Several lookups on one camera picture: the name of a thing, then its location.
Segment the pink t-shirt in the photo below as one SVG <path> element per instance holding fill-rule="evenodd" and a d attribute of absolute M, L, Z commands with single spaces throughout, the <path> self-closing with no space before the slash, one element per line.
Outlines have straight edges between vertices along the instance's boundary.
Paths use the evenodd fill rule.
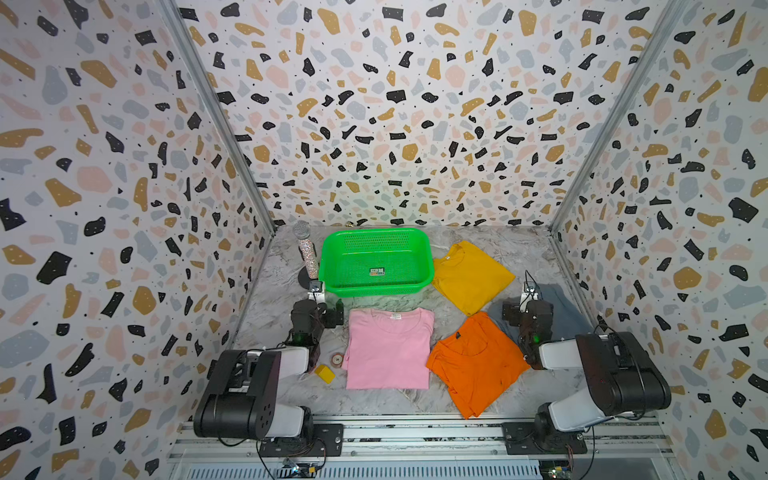
<path fill-rule="evenodd" d="M 434 313 L 354 309 L 342 367 L 349 390 L 426 390 Z"/>

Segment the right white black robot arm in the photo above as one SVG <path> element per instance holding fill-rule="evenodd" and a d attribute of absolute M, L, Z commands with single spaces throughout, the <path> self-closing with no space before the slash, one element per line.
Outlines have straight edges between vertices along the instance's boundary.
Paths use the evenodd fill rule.
<path fill-rule="evenodd" d="M 517 334 L 516 345 L 534 370 L 577 369 L 586 386 L 569 397 L 542 404 L 531 422 L 502 425 L 510 454 L 533 448 L 545 454 L 582 454 L 590 427 L 624 418 L 639 421 L 671 404 L 671 388 L 630 332 L 598 326 L 568 340 L 553 338 L 554 305 L 537 287 L 501 307 L 502 322 Z"/>

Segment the grey t-shirt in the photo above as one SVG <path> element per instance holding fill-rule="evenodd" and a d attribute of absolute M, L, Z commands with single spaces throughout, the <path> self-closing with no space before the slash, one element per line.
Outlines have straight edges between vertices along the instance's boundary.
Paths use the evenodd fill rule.
<path fill-rule="evenodd" d="M 558 284 L 541 284 L 543 299 L 553 305 L 553 339 L 569 340 L 577 334 L 591 333 L 593 326 L 581 314 Z M 503 318 L 503 307 L 511 304 L 519 309 L 520 296 L 494 300 L 488 307 L 487 314 L 494 324 L 515 344 L 519 344 L 519 327 L 511 325 Z"/>

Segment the green plastic basket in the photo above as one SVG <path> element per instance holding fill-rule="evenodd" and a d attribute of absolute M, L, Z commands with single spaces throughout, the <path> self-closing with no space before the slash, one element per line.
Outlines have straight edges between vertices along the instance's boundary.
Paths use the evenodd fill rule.
<path fill-rule="evenodd" d="M 419 229 L 347 230 L 324 240 L 319 280 L 340 298 L 415 294 L 433 278 L 430 241 Z"/>

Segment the orange t-shirt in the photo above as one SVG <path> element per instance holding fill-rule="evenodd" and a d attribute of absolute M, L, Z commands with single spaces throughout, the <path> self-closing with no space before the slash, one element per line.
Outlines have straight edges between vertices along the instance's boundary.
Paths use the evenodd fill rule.
<path fill-rule="evenodd" d="M 439 341 L 426 366 L 446 385 L 465 419 L 480 416 L 530 369 L 520 348 L 485 312 Z"/>

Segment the yellow t-shirt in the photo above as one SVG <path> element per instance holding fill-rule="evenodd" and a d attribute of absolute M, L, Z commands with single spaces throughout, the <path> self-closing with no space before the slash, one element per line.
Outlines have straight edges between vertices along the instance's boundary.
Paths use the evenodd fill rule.
<path fill-rule="evenodd" d="M 466 316 L 481 311 L 515 280 L 507 268 L 467 241 L 454 244 L 433 265 L 433 286 Z"/>

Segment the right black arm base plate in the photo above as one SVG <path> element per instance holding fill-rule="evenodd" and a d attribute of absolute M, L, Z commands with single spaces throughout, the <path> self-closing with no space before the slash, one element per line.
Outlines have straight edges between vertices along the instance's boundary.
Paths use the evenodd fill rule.
<path fill-rule="evenodd" d="M 508 455 L 586 454 L 584 434 L 561 432 L 535 422 L 505 422 L 501 425 Z"/>

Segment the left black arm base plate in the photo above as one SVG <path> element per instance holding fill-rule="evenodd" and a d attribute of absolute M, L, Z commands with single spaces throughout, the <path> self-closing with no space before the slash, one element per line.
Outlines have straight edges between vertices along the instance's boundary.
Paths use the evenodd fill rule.
<path fill-rule="evenodd" d="M 344 425 L 321 423 L 304 426 L 297 437 L 265 439 L 258 453 L 264 458 L 339 457 L 344 443 Z"/>

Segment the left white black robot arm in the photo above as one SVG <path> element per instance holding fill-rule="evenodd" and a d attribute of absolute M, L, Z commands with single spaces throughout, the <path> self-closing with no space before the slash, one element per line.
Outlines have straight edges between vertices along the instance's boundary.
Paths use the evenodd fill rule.
<path fill-rule="evenodd" d="M 292 307 L 284 342 L 266 349 L 226 350 L 219 356 L 193 415 L 194 433 L 229 447 L 262 441 L 268 455 L 304 454 L 318 446 L 311 410 L 280 404 L 278 387 L 281 380 L 318 366 L 323 333 L 343 320 L 343 304 L 330 309 L 323 283 L 311 280 L 308 297 Z"/>

